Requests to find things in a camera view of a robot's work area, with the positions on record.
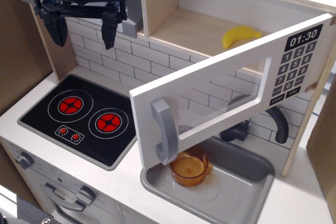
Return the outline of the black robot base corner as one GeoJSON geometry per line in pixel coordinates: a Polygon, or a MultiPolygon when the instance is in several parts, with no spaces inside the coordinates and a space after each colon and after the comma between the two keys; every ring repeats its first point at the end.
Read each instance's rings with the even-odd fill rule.
{"type": "Polygon", "coordinates": [[[51,215],[20,198],[1,195],[1,223],[60,223],[51,215]]]}

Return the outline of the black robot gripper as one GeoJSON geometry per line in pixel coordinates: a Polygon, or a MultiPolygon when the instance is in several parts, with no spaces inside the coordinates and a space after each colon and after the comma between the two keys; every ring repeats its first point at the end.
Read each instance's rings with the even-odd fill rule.
{"type": "Polygon", "coordinates": [[[126,0],[34,0],[34,10],[53,42],[61,47],[68,36],[64,17],[101,18],[106,50],[113,48],[118,24],[127,20],[126,0]]]}

